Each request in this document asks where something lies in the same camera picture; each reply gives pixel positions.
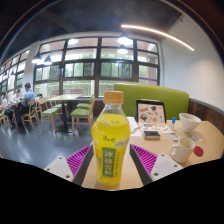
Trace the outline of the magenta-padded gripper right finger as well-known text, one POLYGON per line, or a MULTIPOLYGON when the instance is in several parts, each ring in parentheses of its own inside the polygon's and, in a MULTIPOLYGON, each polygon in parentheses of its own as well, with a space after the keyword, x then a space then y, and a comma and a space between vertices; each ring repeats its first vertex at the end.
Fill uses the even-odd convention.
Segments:
POLYGON ((156 155, 134 144, 130 145, 129 153, 144 185, 150 184, 182 169, 182 166, 168 155, 156 155))

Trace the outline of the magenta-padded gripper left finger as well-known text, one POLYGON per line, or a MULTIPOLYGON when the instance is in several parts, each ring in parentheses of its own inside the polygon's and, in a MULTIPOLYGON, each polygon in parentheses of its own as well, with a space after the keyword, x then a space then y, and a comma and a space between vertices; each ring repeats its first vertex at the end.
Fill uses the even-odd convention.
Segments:
POLYGON ((93 145, 89 145, 67 158, 59 156, 45 168, 45 171, 81 186, 93 155, 93 145))

